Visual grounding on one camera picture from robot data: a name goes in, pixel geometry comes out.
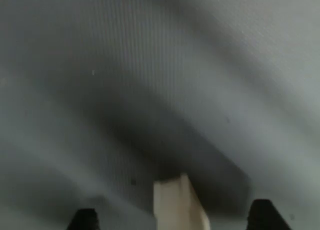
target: black object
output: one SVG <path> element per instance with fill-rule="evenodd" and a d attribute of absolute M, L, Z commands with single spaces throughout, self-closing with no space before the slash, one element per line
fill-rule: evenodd
<path fill-rule="evenodd" d="M 270 200 L 254 200 L 246 230 L 290 230 Z"/>
<path fill-rule="evenodd" d="M 94 209 L 78 210 L 67 230 L 100 230 L 96 211 Z"/>

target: beige wooden block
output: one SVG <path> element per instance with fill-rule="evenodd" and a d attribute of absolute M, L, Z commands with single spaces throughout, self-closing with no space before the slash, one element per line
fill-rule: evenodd
<path fill-rule="evenodd" d="M 210 230 L 209 219 L 186 174 L 154 183 L 157 230 Z"/>

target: gray surface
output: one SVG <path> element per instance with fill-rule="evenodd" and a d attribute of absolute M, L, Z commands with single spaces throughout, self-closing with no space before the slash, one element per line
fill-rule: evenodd
<path fill-rule="evenodd" d="M 1 209 L 152 229 L 153 181 L 184 171 L 211 216 L 317 213 L 318 3 L 0 0 Z"/>

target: gray fabric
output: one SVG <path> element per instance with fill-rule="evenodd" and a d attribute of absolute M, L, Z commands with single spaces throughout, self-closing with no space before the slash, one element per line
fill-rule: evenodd
<path fill-rule="evenodd" d="M 318 2 L 0 0 L 3 212 L 154 229 L 181 171 L 211 216 L 257 189 L 318 209 Z"/>

